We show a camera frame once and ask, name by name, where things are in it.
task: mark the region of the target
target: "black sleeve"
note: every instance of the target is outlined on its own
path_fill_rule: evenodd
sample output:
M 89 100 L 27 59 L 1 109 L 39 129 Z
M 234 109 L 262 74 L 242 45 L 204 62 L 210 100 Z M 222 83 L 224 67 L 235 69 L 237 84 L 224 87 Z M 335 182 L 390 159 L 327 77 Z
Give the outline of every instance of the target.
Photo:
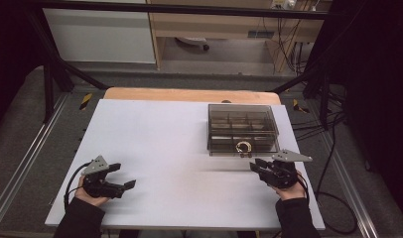
M 73 198 L 54 238 L 97 238 L 105 212 L 78 198 Z
M 316 238 L 319 232 L 313 225 L 310 207 L 305 198 L 276 202 L 276 212 L 282 227 L 282 238 Z

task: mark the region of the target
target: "hand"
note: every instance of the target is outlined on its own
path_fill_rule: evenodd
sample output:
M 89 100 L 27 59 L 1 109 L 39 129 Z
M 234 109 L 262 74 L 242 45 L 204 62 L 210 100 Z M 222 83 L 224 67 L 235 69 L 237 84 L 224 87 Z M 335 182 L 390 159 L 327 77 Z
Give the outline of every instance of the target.
M 89 194 L 87 194 L 87 192 L 84 190 L 83 186 L 83 180 L 84 180 L 84 176 L 80 177 L 79 181 L 78 181 L 78 189 L 75 191 L 74 196 L 82 201 L 85 201 L 91 205 L 94 206 L 100 206 L 103 203 L 107 202 L 109 200 L 109 197 L 93 197 L 90 196 Z
M 282 200 L 305 197 L 306 195 L 304 188 L 300 185 L 299 182 L 288 188 L 277 188 L 274 186 L 272 186 L 272 188 L 276 191 L 277 194 L 279 194 Z

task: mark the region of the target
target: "gray carpet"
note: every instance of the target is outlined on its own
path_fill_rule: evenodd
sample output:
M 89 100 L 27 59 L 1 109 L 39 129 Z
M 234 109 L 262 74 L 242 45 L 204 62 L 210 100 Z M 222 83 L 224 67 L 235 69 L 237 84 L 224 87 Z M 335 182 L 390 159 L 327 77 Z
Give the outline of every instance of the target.
M 188 72 L 94 72 L 96 79 L 114 86 L 161 87 L 161 88 L 198 88 L 264 91 L 280 85 L 287 76 L 251 75 L 240 73 L 233 75 L 191 74 Z M 104 91 L 90 89 L 86 83 L 75 78 L 76 90 L 69 96 L 66 107 L 59 118 L 47 142 L 35 160 L 21 189 L 12 202 L 0 224 L 0 234 L 8 231 L 47 233 L 51 237 L 54 227 L 47 227 L 44 221 L 50 211 L 49 203 L 54 198 L 74 157 L 74 150 L 79 147 L 80 138 L 92 116 L 97 99 L 103 97 Z M 303 85 L 297 85 L 290 91 L 282 93 L 282 103 L 287 106 L 292 123 L 314 121 L 312 113 L 293 109 L 293 99 L 298 99 L 301 107 L 319 103 L 311 100 L 309 104 L 302 97 Z M 78 110 L 83 96 L 93 92 L 93 96 L 84 111 Z M 337 105 L 331 104 L 332 111 L 339 111 Z M 31 73 L 17 98 L 13 101 L 0 126 L 0 193 L 16 170 L 37 135 L 44 118 L 44 95 L 42 72 Z M 294 125 L 294 128 L 314 125 Z M 296 132 L 300 136 L 308 131 Z M 306 164 L 306 169 L 313 188 L 317 187 L 329 152 L 320 135 L 299 141 L 302 154 L 314 158 Z M 336 149 L 343 158 L 356 188 L 365 203 L 367 211 L 377 229 L 379 237 L 403 237 L 403 216 L 384 185 L 380 175 L 365 169 L 364 160 L 358 150 L 349 126 L 340 123 L 336 126 Z M 336 173 L 329 166 L 321 191 L 329 192 L 342 199 L 344 195 Z M 320 196 L 321 212 L 325 221 L 339 230 L 348 230 L 352 218 L 347 208 L 326 196 Z M 338 233 L 327 229 L 321 231 L 324 237 L 339 237 Z M 262 232 L 262 237 L 272 237 L 274 232 Z M 362 237 L 359 230 L 346 237 Z

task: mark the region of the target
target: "white table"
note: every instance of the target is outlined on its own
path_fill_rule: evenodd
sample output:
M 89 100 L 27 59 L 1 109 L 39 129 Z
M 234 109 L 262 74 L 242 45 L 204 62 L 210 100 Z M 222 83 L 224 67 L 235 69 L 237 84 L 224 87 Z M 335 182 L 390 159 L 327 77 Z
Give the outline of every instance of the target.
M 207 102 L 101 99 L 46 220 L 57 226 L 72 173 L 102 155 L 121 170 L 107 180 L 136 186 L 101 208 L 102 226 L 134 229 L 268 230 L 278 195 L 249 168 L 254 159 L 210 157 Z M 272 106 L 281 149 L 299 152 L 284 106 Z M 309 187 L 303 163 L 296 163 Z M 313 222 L 325 225 L 310 191 Z

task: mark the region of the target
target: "floor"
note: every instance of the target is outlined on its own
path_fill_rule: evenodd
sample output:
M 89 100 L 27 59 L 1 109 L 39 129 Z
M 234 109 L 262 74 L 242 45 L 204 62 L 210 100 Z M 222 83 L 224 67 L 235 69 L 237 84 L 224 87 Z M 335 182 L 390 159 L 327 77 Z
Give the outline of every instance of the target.
M 210 50 L 189 46 L 175 39 L 168 39 L 163 67 L 157 70 L 153 65 L 123 64 L 92 66 L 79 63 L 90 75 L 114 86 L 229 89 L 265 91 L 273 89 L 294 78 L 294 72 L 286 69 L 277 72 L 273 61 L 261 41 L 208 40 Z M 46 216 L 51 208 L 52 198 L 57 194 L 68 165 L 80 145 L 97 99 L 104 91 L 90 87 L 74 78 L 76 88 L 73 93 L 57 96 L 64 98 L 66 105 L 60 112 L 45 143 L 33 157 L 29 169 L 20 177 L 21 186 L 14 190 L 12 200 L 2 206 L 4 216 L 0 220 L 0 237 L 52 237 L 54 227 L 45 226 Z M 302 154 L 312 156 L 313 163 L 306 164 L 309 178 L 316 189 L 330 153 L 327 136 L 331 132 L 320 132 L 314 111 L 320 103 L 318 99 L 304 99 L 300 83 L 280 95 L 287 106 L 294 132 Z M 343 88 L 333 85 L 334 93 L 343 95 Z M 78 110 L 86 93 L 92 93 L 85 110 Z M 20 164 L 25 163 L 35 137 L 43 127 L 44 90 L 42 71 L 37 69 L 27 78 L 21 91 L 7 111 L 0 126 L 0 195 L 10 193 L 12 175 Z M 341 111 L 337 102 L 330 104 L 331 112 Z M 332 122 L 335 115 L 329 118 Z M 403 237 L 403 216 L 387 191 L 379 174 L 366 170 L 361 151 L 355 144 L 348 124 L 340 121 L 335 126 L 336 150 L 334 155 L 342 160 L 349 177 L 353 181 L 376 236 Z M 337 162 L 330 162 L 321 191 L 346 200 L 343 182 L 336 169 Z M 319 195 L 322 215 L 328 225 L 336 230 L 348 231 L 355 224 L 349 209 L 340 201 Z M 273 237 L 277 231 L 261 232 L 261 237 Z M 367 237 L 359 229 L 343 235 L 330 228 L 321 231 L 324 237 Z

